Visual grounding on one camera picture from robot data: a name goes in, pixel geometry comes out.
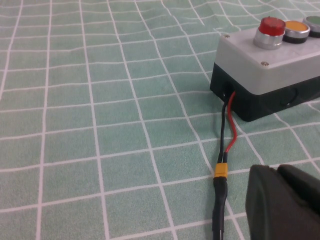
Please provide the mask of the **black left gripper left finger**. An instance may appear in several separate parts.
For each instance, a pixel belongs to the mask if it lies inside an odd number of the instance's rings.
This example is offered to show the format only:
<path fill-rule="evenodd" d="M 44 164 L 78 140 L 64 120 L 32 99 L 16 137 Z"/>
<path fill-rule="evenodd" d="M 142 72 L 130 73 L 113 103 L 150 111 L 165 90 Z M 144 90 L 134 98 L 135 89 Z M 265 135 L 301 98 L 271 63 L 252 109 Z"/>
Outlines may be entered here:
<path fill-rule="evenodd" d="M 277 169 L 253 165 L 245 211 L 252 240 L 318 240 L 320 216 L 293 192 Z"/>

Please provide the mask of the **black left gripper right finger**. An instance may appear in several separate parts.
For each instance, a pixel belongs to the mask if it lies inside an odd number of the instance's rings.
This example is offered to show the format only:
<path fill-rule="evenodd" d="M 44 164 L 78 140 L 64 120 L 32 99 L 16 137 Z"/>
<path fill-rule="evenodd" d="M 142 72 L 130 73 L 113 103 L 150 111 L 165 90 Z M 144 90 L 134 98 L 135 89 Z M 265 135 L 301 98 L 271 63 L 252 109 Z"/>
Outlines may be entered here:
<path fill-rule="evenodd" d="M 282 164 L 277 168 L 277 172 L 293 190 L 293 193 L 306 205 L 313 213 L 320 215 L 320 180 L 301 169 Z"/>

